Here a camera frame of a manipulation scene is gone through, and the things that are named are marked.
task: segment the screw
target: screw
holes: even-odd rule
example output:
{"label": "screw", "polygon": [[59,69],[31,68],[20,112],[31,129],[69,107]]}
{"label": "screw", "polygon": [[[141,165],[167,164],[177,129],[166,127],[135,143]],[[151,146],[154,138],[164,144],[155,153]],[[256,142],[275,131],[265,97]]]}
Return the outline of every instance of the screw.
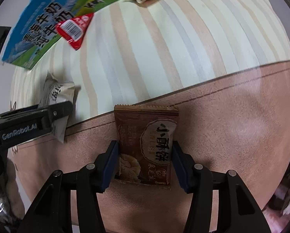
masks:
{"label": "screw", "polygon": [[229,171],[228,171],[228,174],[229,174],[230,176],[232,176],[232,177],[234,177],[234,176],[237,175],[236,171],[234,171],[234,170],[229,170]]}
{"label": "screw", "polygon": [[59,177],[60,175],[61,175],[61,171],[60,170],[55,170],[53,172],[53,176],[55,176],[55,177]]}
{"label": "screw", "polygon": [[195,164],[195,168],[197,170],[202,170],[203,169],[203,165],[201,165],[201,164]]}
{"label": "screw", "polygon": [[90,163],[90,164],[87,164],[87,169],[88,170],[92,170],[92,169],[94,169],[95,168],[95,164],[93,164],[93,163]]}

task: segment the printed chinese characters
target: printed chinese characters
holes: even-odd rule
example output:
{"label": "printed chinese characters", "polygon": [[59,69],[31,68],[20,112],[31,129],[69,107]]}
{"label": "printed chinese characters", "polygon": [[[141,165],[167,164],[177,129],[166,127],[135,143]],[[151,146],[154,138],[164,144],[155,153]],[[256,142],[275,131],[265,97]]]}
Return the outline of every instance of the printed chinese characters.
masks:
{"label": "printed chinese characters", "polygon": [[84,22],[82,19],[76,17],[76,18],[75,18],[75,21],[76,21],[76,22],[77,22],[81,27],[85,28],[85,22]]}
{"label": "printed chinese characters", "polygon": [[156,160],[158,161],[169,161],[169,138],[164,137],[166,132],[169,132],[167,127],[161,123],[160,127],[157,128],[157,132],[159,132],[160,137],[156,138]]}
{"label": "printed chinese characters", "polygon": [[121,135],[120,135],[120,143],[121,145],[125,145],[125,128],[121,129]]}
{"label": "printed chinese characters", "polygon": [[128,126],[128,146],[132,146],[133,145],[133,140],[136,137],[136,126]]}
{"label": "printed chinese characters", "polygon": [[151,131],[149,133],[149,139],[150,139],[150,141],[149,141],[148,152],[150,154],[155,154],[156,153],[156,147],[155,147],[155,145],[156,145],[156,132]]}
{"label": "printed chinese characters", "polygon": [[149,178],[149,180],[155,179],[155,169],[156,169],[156,166],[154,164],[151,164],[151,163],[148,164],[148,178]]}
{"label": "printed chinese characters", "polygon": [[64,10],[60,3],[52,0],[44,8],[43,13],[36,17],[35,22],[30,26],[22,40],[32,42],[35,46],[43,48],[57,34],[55,25],[73,17],[74,15],[70,11]]}

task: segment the printed pastry image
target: printed pastry image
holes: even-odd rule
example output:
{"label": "printed pastry image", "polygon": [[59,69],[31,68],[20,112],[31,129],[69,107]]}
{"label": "printed pastry image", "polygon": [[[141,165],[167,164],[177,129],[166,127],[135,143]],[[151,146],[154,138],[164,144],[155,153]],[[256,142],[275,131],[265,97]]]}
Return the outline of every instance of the printed pastry image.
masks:
{"label": "printed pastry image", "polygon": [[158,170],[156,170],[155,175],[157,178],[163,178],[166,176],[166,170],[158,169]]}
{"label": "printed pastry image", "polygon": [[136,158],[127,155],[127,154],[120,154],[119,157],[119,175],[131,178],[131,179],[138,179],[138,175],[141,172],[141,166],[136,160]]}

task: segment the beige striped tablecloth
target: beige striped tablecloth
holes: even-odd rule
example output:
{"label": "beige striped tablecloth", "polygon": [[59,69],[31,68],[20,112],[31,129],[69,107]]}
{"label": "beige striped tablecloth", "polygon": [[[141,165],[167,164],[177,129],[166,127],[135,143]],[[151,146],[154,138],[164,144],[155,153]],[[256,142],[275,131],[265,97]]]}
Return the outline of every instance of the beige striped tablecloth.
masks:
{"label": "beige striped tablecloth", "polygon": [[27,71],[11,102],[37,104],[47,71],[76,85],[69,125],[223,75],[290,60],[290,42],[268,0],[118,1],[98,11],[75,51],[60,39]]}

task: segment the red label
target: red label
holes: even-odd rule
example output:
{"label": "red label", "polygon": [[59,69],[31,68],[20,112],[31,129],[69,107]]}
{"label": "red label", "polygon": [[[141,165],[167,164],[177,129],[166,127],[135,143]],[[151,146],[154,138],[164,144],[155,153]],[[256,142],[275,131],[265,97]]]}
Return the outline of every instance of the red label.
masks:
{"label": "red label", "polygon": [[60,22],[56,25],[56,30],[75,50],[78,50],[93,18],[93,14],[90,13]]}

